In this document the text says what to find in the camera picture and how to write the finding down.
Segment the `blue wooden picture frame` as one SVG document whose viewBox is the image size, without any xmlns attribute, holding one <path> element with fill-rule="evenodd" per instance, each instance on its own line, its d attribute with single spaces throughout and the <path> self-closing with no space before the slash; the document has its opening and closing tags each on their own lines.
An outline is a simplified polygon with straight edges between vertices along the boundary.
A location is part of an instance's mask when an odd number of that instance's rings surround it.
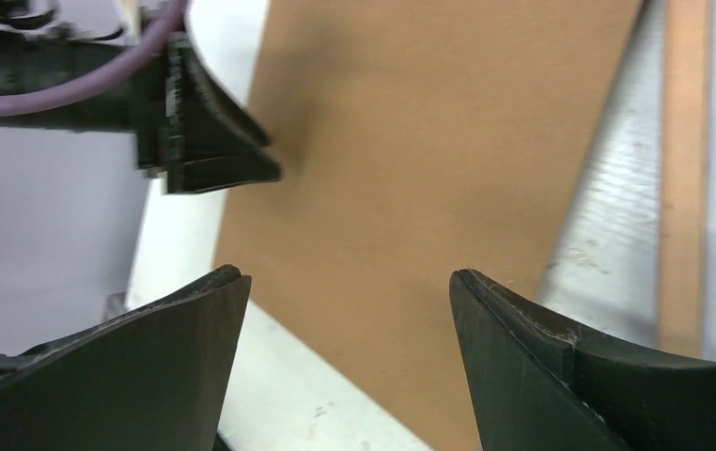
<svg viewBox="0 0 716 451">
<path fill-rule="evenodd" d="M 703 348 L 712 2 L 665 4 L 656 344 Z"/>
</svg>

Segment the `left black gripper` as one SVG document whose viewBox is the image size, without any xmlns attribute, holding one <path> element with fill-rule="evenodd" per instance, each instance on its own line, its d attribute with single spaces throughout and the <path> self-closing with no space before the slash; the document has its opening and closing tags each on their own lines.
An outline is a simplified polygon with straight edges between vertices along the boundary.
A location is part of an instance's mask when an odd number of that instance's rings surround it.
<svg viewBox="0 0 716 451">
<path fill-rule="evenodd" d="M 59 106 L 14 115 L 0 109 L 0 127 L 73 132 L 134 132 L 136 165 L 163 164 L 160 152 L 163 52 L 175 30 L 175 9 L 138 28 L 144 40 L 133 47 L 112 44 L 121 36 L 83 38 L 70 24 L 47 34 L 56 7 L 23 16 L 26 1 L 0 1 L 0 97 L 54 91 L 57 86 L 92 77 L 83 95 L 64 97 Z M 184 32 L 167 44 L 167 161 L 191 163 L 243 157 L 270 163 L 264 130 L 206 71 Z"/>
</svg>

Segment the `brown cardboard backing board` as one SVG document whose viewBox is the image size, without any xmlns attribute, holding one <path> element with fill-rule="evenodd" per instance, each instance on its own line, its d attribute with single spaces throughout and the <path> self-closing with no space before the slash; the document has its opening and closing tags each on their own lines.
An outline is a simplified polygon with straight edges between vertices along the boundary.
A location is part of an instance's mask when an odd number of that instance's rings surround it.
<svg viewBox="0 0 716 451">
<path fill-rule="evenodd" d="M 215 259 L 437 450 L 478 437 L 448 296 L 537 292 L 641 5 L 273 1 L 248 108 L 283 177 Z"/>
</svg>

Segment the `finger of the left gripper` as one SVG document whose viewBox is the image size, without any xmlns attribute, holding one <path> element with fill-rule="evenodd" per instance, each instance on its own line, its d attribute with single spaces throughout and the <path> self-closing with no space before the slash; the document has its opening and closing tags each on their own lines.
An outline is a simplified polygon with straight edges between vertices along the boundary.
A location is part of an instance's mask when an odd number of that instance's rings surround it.
<svg viewBox="0 0 716 451">
<path fill-rule="evenodd" d="M 282 178 L 281 166 L 263 153 L 228 154 L 204 160 L 171 163 L 166 170 L 168 194 L 203 194 Z"/>
</svg>

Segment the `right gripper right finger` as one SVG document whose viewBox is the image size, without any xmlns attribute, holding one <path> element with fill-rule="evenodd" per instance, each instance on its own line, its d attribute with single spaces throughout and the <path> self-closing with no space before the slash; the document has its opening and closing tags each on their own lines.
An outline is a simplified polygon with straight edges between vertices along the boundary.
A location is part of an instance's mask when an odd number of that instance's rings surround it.
<svg viewBox="0 0 716 451">
<path fill-rule="evenodd" d="M 464 269 L 449 298 L 486 450 L 716 450 L 716 363 L 640 346 Z"/>
</svg>

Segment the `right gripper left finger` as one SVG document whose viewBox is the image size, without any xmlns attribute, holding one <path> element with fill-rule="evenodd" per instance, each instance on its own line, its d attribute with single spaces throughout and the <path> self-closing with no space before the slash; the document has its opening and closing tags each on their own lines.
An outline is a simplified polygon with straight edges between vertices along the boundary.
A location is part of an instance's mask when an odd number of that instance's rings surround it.
<svg viewBox="0 0 716 451">
<path fill-rule="evenodd" d="M 223 450 L 218 424 L 252 280 L 225 265 L 178 291 L 0 354 L 0 450 Z"/>
</svg>

